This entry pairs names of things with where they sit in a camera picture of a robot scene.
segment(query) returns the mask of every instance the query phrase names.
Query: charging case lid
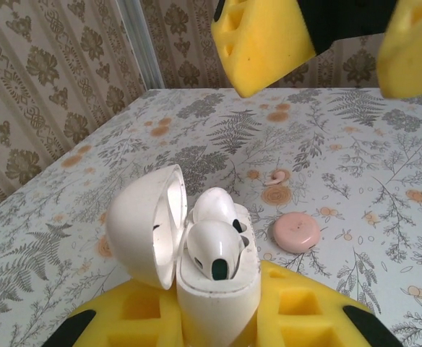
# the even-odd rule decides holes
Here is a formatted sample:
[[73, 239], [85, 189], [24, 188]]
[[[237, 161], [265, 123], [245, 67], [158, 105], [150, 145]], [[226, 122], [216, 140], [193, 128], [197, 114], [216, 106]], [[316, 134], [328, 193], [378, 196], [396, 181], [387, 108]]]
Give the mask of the charging case lid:
[[179, 165], [140, 177], [112, 201], [108, 244], [133, 279], [168, 290], [184, 233], [187, 196]]

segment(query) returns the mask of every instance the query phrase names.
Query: patterned wallpaper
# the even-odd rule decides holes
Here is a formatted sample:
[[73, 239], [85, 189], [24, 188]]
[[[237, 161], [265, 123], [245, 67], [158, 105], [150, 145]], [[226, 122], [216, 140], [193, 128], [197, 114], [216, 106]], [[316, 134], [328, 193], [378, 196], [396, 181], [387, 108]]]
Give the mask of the patterned wallpaper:
[[[166, 87], [231, 87], [210, 33], [218, 0], [141, 0]], [[382, 35], [336, 42], [273, 87], [377, 87]]]
[[0, 0], [0, 202], [145, 87], [112, 0]]

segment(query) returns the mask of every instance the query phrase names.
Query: earbud charging case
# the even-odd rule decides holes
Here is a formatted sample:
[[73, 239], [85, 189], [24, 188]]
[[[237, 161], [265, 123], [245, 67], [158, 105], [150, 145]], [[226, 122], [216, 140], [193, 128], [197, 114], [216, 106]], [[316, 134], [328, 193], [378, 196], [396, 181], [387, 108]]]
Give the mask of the earbud charging case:
[[183, 334], [192, 347], [248, 346], [256, 338], [249, 332], [256, 331], [260, 261], [249, 212], [235, 207], [246, 247], [234, 277], [218, 281], [205, 277], [188, 255], [186, 236], [193, 220], [178, 165], [132, 182], [107, 213], [111, 251], [133, 279], [168, 290], [176, 276]]

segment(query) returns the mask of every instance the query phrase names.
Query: yellow foam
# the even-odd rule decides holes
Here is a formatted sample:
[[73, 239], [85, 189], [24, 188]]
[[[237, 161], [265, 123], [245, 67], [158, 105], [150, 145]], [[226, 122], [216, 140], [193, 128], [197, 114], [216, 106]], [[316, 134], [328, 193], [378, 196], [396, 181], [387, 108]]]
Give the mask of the yellow foam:
[[[262, 261], [257, 314], [233, 346], [369, 347], [343, 312], [346, 305], [369, 312], [315, 280]], [[197, 333], [183, 333], [188, 320], [181, 314], [175, 285], [163, 291], [130, 280], [82, 305], [72, 316], [87, 309], [97, 314], [74, 347], [183, 347], [184, 336]]]
[[316, 55], [297, 0], [227, 0], [211, 32], [224, 71], [242, 98]]
[[379, 50], [377, 72], [385, 98], [422, 94], [422, 0], [400, 0]]

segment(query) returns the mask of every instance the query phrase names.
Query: pink disc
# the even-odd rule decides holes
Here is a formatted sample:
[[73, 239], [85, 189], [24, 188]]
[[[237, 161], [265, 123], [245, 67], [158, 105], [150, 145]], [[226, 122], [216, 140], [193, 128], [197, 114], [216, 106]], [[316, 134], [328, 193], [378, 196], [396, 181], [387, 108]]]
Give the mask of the pink disc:
[[274, 224], [274, 237], [280, 248], [290, 253], [305, 253], [320, 240], [319, 224], [310, 215], [286, 213]]

